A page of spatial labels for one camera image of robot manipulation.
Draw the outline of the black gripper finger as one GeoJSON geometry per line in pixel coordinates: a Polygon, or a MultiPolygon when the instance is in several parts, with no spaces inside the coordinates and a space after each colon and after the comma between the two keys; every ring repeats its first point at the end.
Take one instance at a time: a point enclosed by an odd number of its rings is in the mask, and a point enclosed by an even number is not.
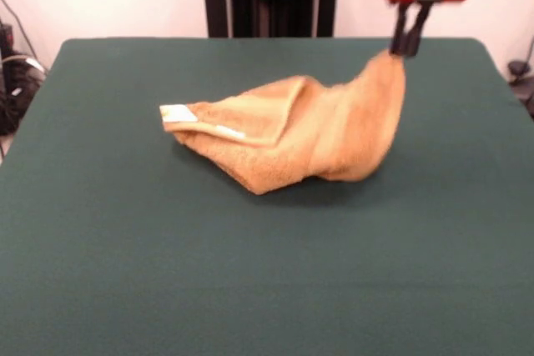
{"type": "Polygon", "coordinates": [[[430,3],[421,2],[420,10],[417,13],[416,20],[411,28],[411,30],[406,34],[406,55],[415,56],[418,52],[421,34],[423,27],[426,23],[426,19],[430,14],[430,3]]]}
{"type": "Polygon", "coordinates": [[[409,54],[409,35],[406,31],[407,12],[411,3],[399,3],[397,6],[397,19],[393,37],[390,43],[390,53],[393,55],[409,54]]]}

